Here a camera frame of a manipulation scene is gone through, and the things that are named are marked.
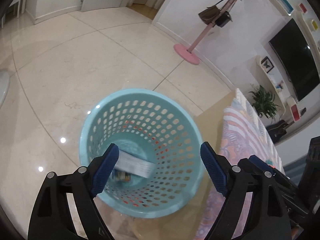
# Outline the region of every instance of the quilted blanket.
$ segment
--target quilted blanket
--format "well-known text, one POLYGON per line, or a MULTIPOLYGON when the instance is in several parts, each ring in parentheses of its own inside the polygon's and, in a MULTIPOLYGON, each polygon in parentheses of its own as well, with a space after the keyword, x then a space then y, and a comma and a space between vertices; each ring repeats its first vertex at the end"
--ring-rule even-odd
MULTIPOLYGON (((283 172, 281 160, 274 148, 265 127, 246 99, 235 98, 230 107, 224 109, 223 131, 220 155, 225 156, 231 165, 240 159, 256 155, 267 164, 283 172)), ((247 193, 244 207, 233 234, 233 238, 242 234, 248 216, 252 193, 247 193)), ((225 198, 214 187, 210 190, 206 209, 194 240, 203 240, 216 220, 225 198)))

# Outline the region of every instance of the wooden floor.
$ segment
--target wooden floor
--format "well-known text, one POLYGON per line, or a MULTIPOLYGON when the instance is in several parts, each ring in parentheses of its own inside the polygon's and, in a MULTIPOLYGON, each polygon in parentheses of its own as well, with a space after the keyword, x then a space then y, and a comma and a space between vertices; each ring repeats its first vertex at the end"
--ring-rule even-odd
POLYGON ((157 9, 151 8, 149 6, 146 6, 144 4, 132 4, 131 6, 128 6, 131 10, 134 10, 145 17, 148 17, 149 19, 153 20, 158 12, 157 9))

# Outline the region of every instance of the green leaves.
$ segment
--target green leaves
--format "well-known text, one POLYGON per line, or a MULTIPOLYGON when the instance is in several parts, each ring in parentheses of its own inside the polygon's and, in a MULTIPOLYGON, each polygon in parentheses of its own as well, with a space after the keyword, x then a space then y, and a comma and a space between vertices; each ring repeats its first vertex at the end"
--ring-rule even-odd
POLYGON ((265 115, 267 118, 274 119, 277 112, 277 106, 273 101, 276 98, 271 92, 267 92, 263 86, 260 86, 257 91, 250 91, 253 94, 254 103, 252 106, 256 109, 258 116, 265 115))

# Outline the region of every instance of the perforated basket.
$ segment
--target perforated basket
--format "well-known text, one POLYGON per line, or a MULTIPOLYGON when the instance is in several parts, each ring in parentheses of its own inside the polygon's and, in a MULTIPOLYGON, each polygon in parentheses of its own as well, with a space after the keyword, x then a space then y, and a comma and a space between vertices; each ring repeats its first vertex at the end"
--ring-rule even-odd
POLYGON ((141 218, 169 215, 195 195, 204 166, 202 139, 188 113, 149 90, 128 89, 103 99, 87 116, 80 137, 81 165, 101 156, 110 143, 156 168, 148 179, 109 179, 98 196, 115 210, 141 218))

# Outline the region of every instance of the metal screw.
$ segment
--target metal screw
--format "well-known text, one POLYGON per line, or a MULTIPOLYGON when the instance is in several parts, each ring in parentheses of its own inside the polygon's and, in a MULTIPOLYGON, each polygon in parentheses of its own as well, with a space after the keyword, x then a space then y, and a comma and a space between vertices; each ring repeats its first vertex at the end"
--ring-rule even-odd
POLYGON ((238 166, 233 166, 233 167, 232 167, 232 170, 233 170, 234 172, 240 172, 240 171, 241 171, 240 167, 238 167, 238 166))
POLYGON ((87 168, 86 167, 80 167, 79 169, 78 169, 78 172, 79 173, 85 173, 87 171, 87 168))
POLYGON ((265 171, 265 172, 264 172, 264 175, 265 175, 266 177, 268 177, 268 178, 271 178, 271 177, 272 177, 272 174, 271 174, 270 171, 265 171))
POLYGON ((53 176, 54 176, 54 172, 51 171, 48 173, 47 178, 51 179, 51 178, 53 178, 53 176))

